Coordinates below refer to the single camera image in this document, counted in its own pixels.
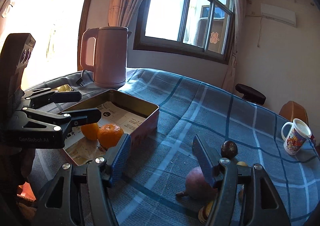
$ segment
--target wall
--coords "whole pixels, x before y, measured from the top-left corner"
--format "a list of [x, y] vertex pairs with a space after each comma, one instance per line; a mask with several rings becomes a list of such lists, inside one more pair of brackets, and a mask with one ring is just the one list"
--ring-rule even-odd
[[279, 113], [289, 100], [307, 111], [310, 128], [320, 138], [320, 11], [287, 0], [252, 0], [247, 13], [260, 14], [260, 4], [296, 12], [297, 27], [246, 17], [238, 50], [236, 83], [249, 85], [266, 97], [265, 107]]
[[[110, 0], [91, 0], [87, 28], [108, 25], [109, 3]], [[137, 15], [129, 26], [129, 30], [132, 32], [135, 31], [136, 19]], [[133, 39], [134, 34], [132, 34], [128, 41], [128, 67], [165, 70], [198, 79], [218, 87], [222, 86], [227, 65], [191, 56], [133, 50]], [[92, 45], [93, 42], [88, 43], [88, 64], [92, 64]]]

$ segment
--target pink electric kettle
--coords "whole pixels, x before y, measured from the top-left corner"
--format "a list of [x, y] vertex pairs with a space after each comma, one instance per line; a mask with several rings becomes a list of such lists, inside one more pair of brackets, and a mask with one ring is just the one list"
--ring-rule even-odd
[[[123, 86], [126, 82], [128, 37], [125, 27], [88, 29], [82, 35], [80, 64], [93, 72], [94, 83], [103, 88]], [[89, 38], [95, 38], [93, 65], [86, 63]]]

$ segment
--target mandarin orange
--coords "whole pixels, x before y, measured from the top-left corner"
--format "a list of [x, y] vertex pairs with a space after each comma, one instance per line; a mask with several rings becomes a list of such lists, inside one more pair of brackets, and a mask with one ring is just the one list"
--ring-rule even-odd
[[124, 134], [122, 128], [115, 124], [105, 124], [98, 131], [98, 141], [101, 146], [108, 149], [117, 145]]
[[98, 131], [99, 131], [98, 123], [86, 124], [81, 126], [81, 132], [89, 140], [97, 140]]

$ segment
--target red chinese character decoration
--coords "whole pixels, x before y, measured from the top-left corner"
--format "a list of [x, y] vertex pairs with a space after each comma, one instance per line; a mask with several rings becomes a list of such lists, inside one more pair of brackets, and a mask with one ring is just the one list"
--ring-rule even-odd
[[210, 43], [216, 44], [220, 39], [218, 39], [218, 33], [217, 32], [212, 32], [210, 35]]

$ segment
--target paper label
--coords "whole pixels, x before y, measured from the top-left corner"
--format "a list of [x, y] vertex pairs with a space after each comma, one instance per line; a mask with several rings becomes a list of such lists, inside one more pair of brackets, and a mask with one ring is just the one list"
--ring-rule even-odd
[[[116, 124], [124, 130], [124, 133], [131, 134], [145, 118], [130, 113], [124, 109], [115, 106], [112, 102], [105, 102], [99, 105], [101, 119], [98, 122], [99, 127], [105, 124]], [[65, 140], [64, 150], [78, 164], [83, 165], [89, 160], [94, 160], [106, 153], [99, 141], [88, 140], [81, 132], [80, 127], [72, 128]]]

